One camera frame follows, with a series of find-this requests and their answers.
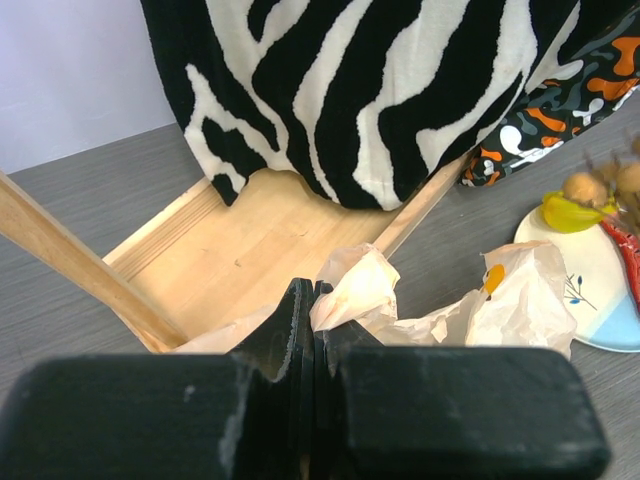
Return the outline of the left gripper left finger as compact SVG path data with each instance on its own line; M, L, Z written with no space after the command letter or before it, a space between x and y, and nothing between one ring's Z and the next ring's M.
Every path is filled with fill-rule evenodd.
M308 280L226 354L36 365L1 411L5 479L298 479L311 441Z

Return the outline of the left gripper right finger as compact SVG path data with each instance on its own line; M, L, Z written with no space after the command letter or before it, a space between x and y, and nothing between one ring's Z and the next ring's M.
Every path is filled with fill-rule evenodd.
M315 478L597 479L611 461L558 352L385 346L353 320L314 341Z

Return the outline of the watermelon slice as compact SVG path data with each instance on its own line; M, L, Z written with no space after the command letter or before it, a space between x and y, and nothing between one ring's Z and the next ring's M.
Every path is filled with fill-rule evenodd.
M602 221L600 226L618 247L625 266L629 290L636 310L639 310L639 240L633 234L625 232L610 221Z

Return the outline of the brown longan bunch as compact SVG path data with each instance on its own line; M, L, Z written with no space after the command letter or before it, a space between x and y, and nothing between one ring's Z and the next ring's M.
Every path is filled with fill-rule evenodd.
M615 205L616 223L634 235L639 234L639 135L629 138L633 160L623 163L616 152L608 162L595 165L586 156L587 170L570 175L563 183L565 199L585 208L604 212Z

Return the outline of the green starfruit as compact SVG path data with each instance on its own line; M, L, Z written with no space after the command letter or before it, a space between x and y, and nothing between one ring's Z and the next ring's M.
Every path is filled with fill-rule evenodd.
M545 194L541 205L541 216L545 223L552 230L565 234L587 230L616 213L615 202L609 202L600 209L587 208L567 200L561 191Z

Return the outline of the banana print plastic bag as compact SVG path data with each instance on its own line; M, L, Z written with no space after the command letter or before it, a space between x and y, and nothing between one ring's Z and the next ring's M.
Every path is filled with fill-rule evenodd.
M566 268L559 249L533 241L484 256L483 285L419 318L398 315L398 271L373 245L340 248L326 259L316 294L291 283L279 304L209 331L176 348L178 354L246 351L268 365L286 361L299 334L335 333L353 320L385 346L541 347L571 355L577 323L564 304Z

